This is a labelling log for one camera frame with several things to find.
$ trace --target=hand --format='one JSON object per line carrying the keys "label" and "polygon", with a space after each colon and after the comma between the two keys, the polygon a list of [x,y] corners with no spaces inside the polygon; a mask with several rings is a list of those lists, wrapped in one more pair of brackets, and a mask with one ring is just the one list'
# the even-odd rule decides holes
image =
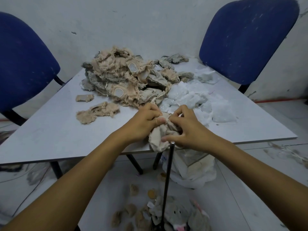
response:
{"label": "hand", "polygon": [[164,136],[161,138],[162,142],[174,141],[178,146],[190,148],[196,151],[213,153],[216,146],[219,145],[219,142],[223,140],[221,137],[215,135],[204,127],[198,121],[194,111],[187,108],[186,105],[181,105],[173,115],[169,117],[169,120],[180,126],[183,133],[179,136]]}
{"label": "hand", "polygon": [[138,142],[146,138],[153,128],[166,122],[160,109],[155,104],[147,103],[117,132],[128,144]]}

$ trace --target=person's right hand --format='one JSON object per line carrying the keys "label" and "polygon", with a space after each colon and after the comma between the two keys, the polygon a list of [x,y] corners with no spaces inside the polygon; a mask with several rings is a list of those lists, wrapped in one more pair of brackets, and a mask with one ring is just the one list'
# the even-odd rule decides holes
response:
{"label": "person's right hand", "polygon": [[203,126],[198,121],[194,111],[189,109],[186,105],[181,105],[173,115],[169,117],[169,120],[180,126],[183,133],[179,136],[164,136],[161,138],[162,142],[174,141],[176,145],[181,147],[206,153],[214,153],[217,146],[223,140]]}

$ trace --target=table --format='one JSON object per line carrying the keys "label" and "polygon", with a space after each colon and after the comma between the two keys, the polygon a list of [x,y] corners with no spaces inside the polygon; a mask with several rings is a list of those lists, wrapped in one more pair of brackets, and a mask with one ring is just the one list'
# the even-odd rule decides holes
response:
{"label": "table", "polygon": [[[175,70],[194,72],[203,67],[198,59],[191,58],[189,62],[175,65]],[[103,101],[111,102],[109,97],[97,94],[91,102],[76,102],[76,95],[90,94],[79,85],[84,78],[82,69],[0,146],[0,164],[84,157],[137,112],[135,108],[121,107],[120,113],[113,118],[98,117],[91,124],[80,124],[75,116],[77,111],[87,110]],[[208,86],[230,101],[238,118],[236,123],[210,124],[209,129],[215,134],[233,143],[297,137],[225,79]],[[122,154],[141,152],[151,152],[147,141],[129,145]]]}

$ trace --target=forearm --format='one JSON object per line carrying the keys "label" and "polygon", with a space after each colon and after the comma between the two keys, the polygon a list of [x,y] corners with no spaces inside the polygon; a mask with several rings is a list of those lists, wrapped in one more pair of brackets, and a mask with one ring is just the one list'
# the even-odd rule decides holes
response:
{"label": "forearm", "polygon": [[95,190],[127,146],[111,134],[3,230],[74,230]]}
{"label": "forearm", "polygon": [[251,188],[290,230],[307,230],[308,188],[262,163],[229,141],[213,155]]}

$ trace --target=person's left hand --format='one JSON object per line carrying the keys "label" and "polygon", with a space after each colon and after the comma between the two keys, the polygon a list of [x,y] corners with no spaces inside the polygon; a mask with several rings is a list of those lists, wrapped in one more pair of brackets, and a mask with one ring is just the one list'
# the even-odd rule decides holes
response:
{"label": "person's left hand", "polygon": [[138,142],[147,137],[153,128],[166,122],[160,109],[155,104],[147,103],[117,132],[128,144]]}

